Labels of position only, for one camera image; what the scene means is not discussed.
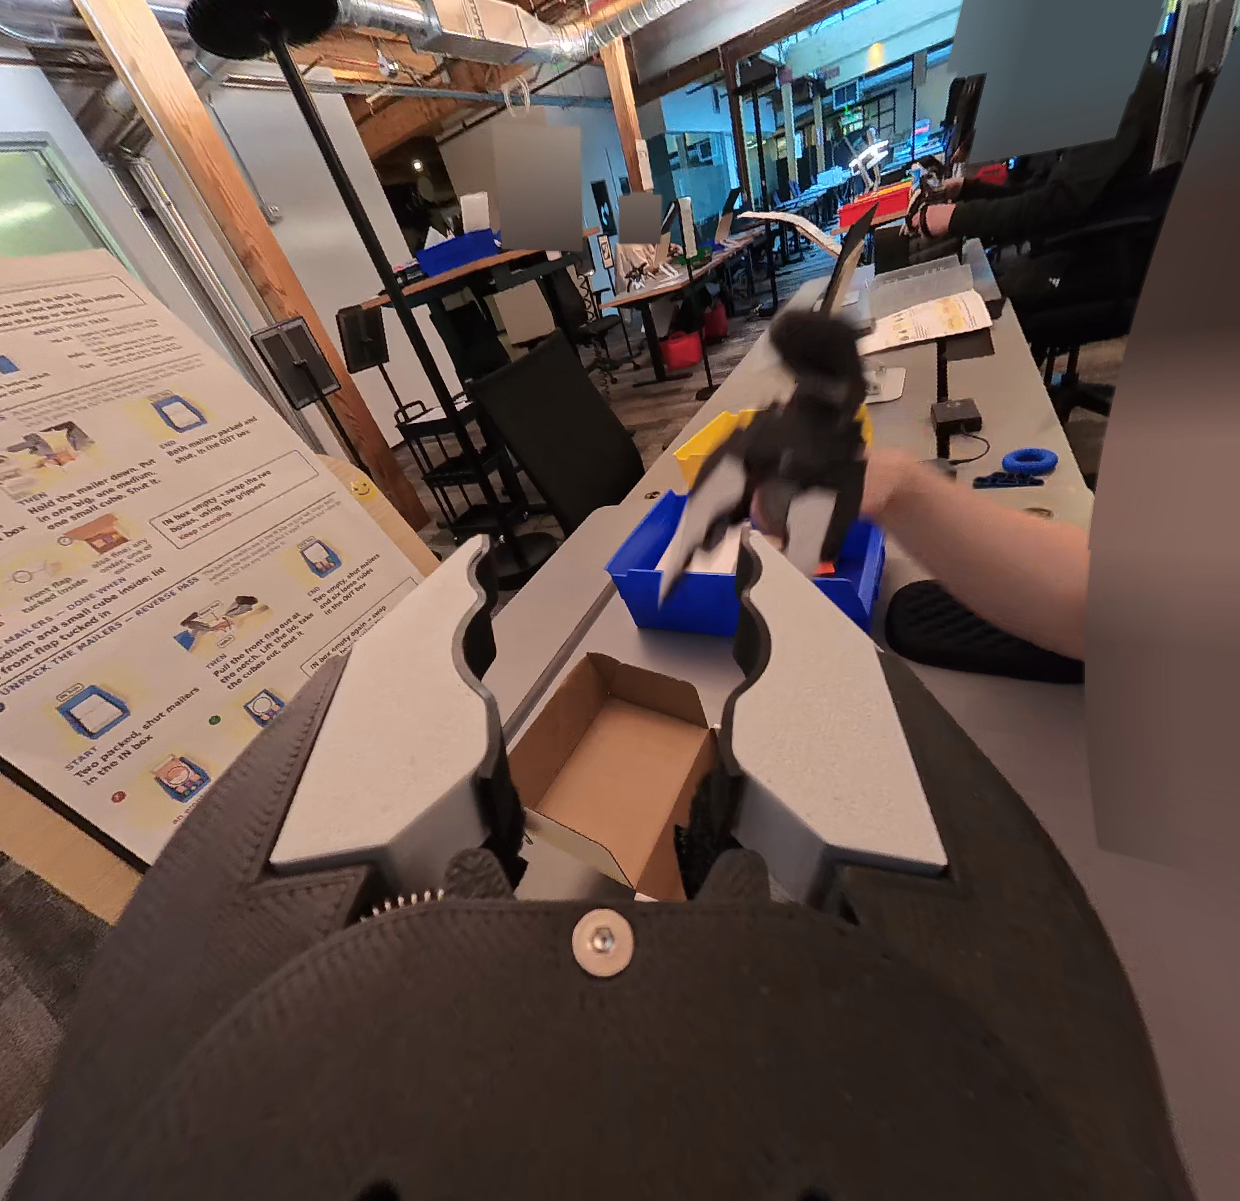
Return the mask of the blue plastic bin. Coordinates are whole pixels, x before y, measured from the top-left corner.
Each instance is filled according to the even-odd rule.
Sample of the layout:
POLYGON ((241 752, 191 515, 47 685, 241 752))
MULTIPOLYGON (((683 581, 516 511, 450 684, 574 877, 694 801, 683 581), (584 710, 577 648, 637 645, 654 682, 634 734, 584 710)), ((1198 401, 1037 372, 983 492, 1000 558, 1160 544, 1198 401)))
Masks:
POLYGON ((497 256, 500 252, 503 249, 498 235, 490 229, 481 229, 444 238, 436 243, 427 242, 417 252, 416 262, 426 278, 437 278, 497 256))
MULTIPOLYGON (((738 621, 734 575, 684 574, 671 598, 658 607, 660 572, 687 497, 666 492, 607 562, 616 591, 636 627, 687 635, 733 637, 738 621)), ((733 527, 724 538, 738 535, 733 527)), ((848 529, 836 574, 816 578, 814 587, 864 632, 871 630, 874 605, 886 565, 886 538, 876 525, 857 522, 848 529)))

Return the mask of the black mesh wrist pad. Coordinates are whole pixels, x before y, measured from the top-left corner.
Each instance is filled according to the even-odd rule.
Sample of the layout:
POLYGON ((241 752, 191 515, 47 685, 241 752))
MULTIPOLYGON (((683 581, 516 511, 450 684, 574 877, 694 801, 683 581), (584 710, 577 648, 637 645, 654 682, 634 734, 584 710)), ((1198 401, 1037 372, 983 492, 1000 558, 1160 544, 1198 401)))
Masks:
POLYGON ((1084 682, 1081 661, 1001 631, 933 579, 910 584, 890 597, 884 632, 890 651, 914 665, 1017 682, 1084 682))

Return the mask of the black utility cart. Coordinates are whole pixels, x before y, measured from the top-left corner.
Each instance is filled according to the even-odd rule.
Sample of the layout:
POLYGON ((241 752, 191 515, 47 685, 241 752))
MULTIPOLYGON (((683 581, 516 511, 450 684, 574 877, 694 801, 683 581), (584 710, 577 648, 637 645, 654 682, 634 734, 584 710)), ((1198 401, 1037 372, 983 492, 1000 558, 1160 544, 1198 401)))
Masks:
MULTIPOLYGON (((486 416, 478 416, 464 394, 457 395, 454 406, 466 431, 478 436, 473 441, 473 448, 487 479, 498 479, 503 464, 508 459, 501 438, 486 416)), ((501 537, 504 531, 500 521, 483 494, 473 464, 460 449, 457 434, 444 409, 413 401, 396 409, 394 422, 438 508, 440 524, 450 531, 454 542, 474 534, 501 537)))

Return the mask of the black square panel stand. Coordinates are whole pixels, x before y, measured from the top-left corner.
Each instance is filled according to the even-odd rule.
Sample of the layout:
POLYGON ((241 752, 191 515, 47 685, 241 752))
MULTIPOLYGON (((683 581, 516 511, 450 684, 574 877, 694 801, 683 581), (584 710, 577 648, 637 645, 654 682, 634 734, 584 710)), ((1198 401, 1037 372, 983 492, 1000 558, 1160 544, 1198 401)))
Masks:
POLYGON ((340 382, 301 316, 250 334, 250 344, 287 408, 317 412, 337 449, 344 448, 343 422, 333 405, 340 382))
POLYGON ((336 315, 336 325, 348 374, 378 371, 396 408, 401 401, 387 371, 387 345, 381 306, 348 306, 336 315))

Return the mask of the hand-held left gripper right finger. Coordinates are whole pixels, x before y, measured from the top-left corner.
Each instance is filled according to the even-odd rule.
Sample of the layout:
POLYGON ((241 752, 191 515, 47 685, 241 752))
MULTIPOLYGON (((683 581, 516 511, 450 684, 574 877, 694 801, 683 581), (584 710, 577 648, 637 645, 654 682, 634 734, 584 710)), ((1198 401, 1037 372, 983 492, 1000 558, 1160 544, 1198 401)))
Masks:
POLYGON ((743 531, 717 764, 674 848, 686 897, 726 853, 756 853, 788 900, 818 905, 840 868, 937 880, 948 857, 876 644, 767 539, 743 531))

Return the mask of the person's right forearm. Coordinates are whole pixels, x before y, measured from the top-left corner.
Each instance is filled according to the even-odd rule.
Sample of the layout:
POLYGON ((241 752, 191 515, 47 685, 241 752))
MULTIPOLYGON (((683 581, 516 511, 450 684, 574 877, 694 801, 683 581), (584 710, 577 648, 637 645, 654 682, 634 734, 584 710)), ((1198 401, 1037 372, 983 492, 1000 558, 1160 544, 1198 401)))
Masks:
POLYGON ((924 464, 907 488, 903 545, 974 615, 1058 655, 1083 660, 1088 531, 987 504, 924 464))

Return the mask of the yellow plastic bin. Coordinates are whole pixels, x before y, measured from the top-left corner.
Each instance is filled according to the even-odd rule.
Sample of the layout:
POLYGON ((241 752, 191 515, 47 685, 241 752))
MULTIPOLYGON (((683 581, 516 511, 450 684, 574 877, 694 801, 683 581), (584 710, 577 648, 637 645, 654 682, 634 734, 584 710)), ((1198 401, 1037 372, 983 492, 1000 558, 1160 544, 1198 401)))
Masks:
POLYGON ((690 491, 716 455, 740 455, 750 489, 783 484, 794 492, 843 492, 858 484, 873 426, 866 408, 831 409, 823 404, 788 401, 763 409, 723 414, 677 451, 690 491))

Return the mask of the silver air duct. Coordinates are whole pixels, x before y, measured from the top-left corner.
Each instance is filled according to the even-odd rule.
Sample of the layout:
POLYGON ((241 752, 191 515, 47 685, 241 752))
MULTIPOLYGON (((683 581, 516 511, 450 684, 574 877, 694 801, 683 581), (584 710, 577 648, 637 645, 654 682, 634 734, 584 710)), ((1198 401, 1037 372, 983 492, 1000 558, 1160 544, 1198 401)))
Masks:
POLYGON ((586 62, 638 33, 674 0, 618 0, 554 25, 506 0, 336 0, 343 30, 483 63, 586 62))

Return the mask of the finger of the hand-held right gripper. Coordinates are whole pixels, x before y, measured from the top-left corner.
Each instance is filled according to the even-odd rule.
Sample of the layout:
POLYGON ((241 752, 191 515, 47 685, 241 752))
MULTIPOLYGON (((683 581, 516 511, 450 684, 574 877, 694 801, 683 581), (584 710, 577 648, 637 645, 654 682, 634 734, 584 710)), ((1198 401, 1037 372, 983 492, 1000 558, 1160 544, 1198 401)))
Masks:
POLYGON ((790 499, 784 522, 784 558, 796 568, 820 567, 836 502, 837 495, 824 489, 804 489, 790 499))
POLYGON ((740 455, 716 455, 703 467, 661 557, 658 607, 678 588, 698 551, 713 551, 734 524, 748 517, 753 492, 740 455))

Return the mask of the wooden top desk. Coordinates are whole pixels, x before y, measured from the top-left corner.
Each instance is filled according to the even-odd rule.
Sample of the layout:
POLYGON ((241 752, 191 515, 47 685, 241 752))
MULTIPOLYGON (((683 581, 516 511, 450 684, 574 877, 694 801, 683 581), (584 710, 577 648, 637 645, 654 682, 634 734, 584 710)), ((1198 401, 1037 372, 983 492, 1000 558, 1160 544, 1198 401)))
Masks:
POLYGON ((480 376, 511 361, 501 339, 488 301, 508 291, 534 284, 538 298, 550 312, 550 329, 566 329, 564 311, 550 289, 540 281, 560 269, 580 268, 588 253, 586 243, 580 251, 501 251, 488 258, 424 276, 408 284, 398 282, 420 328, 433 326, 444 356, 436 358, 441 378, 447 369, 454 372, 457 388, 468 391, 480 376))

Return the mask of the clear plastic container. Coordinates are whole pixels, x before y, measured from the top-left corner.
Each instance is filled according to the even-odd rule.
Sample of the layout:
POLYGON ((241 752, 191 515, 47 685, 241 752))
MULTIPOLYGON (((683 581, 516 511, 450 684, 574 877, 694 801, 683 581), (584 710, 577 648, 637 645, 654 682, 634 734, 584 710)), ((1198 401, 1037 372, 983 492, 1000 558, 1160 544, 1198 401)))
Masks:
POLYGON ((881 318, 973 289, 968 263, 950 255, 886 273, 876 273, 864 294, 866 318, 881 318))

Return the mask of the white cardboard mailer box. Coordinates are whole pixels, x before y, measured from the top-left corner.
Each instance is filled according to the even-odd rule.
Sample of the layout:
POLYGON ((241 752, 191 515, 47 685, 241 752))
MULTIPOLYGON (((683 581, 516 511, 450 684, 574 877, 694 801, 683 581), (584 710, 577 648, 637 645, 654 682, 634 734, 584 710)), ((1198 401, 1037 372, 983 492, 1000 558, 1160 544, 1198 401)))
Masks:
POLYGON ((690 682, 591 651, 507 760, 528 835, 638 897, 683 901, 676 835, 717 754, 690 682))
MULTIPOLYGON (((684 572, 707 575, 734 575, 738 545, 738 535, 731 535, 730 538, 724 538, 716 548, 711 548, 708 551, 698 548, 693 552, 691 558, 686 564, 684 572)), ((670 565, 676 562, 676 558, 678 558, 676 542, 671 542, 660 557, 656 569, 658 572, 666 572, 667 569, 670 569, 670 565)))

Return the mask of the wooden post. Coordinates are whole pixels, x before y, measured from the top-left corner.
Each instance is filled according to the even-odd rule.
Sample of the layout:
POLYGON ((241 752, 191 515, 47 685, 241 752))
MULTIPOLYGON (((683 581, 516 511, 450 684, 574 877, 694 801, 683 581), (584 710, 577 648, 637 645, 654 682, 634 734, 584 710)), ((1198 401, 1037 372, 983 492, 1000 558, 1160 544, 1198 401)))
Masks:
POLYGON ((301 318, 340 382, 338 432, 414 531, 430 524, 254 193, 146 0, 71 0, 273 322, 301 318))

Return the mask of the printed paper sheet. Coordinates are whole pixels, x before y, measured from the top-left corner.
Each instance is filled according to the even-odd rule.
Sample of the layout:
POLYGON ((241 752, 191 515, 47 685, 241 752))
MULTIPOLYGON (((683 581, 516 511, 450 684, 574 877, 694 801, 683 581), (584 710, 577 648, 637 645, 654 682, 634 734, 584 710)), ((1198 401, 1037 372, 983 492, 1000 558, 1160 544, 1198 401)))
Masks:
POLYGON ((968 336, 990 329, 993 322, 983 296, 976 289, 967 289, 878 316, 857 341, 857 351, 861 356, 870 356, 923 342, 968 336))

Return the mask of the printed instruction sheet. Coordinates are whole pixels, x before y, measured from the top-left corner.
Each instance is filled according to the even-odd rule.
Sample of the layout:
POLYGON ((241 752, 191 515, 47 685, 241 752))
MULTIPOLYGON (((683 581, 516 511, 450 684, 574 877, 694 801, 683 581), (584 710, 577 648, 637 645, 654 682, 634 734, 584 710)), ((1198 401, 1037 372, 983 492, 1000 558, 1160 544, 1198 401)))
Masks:
POLYGON ((138 867, 426 577, 101 249, 3 259, 3 767, 138 867))

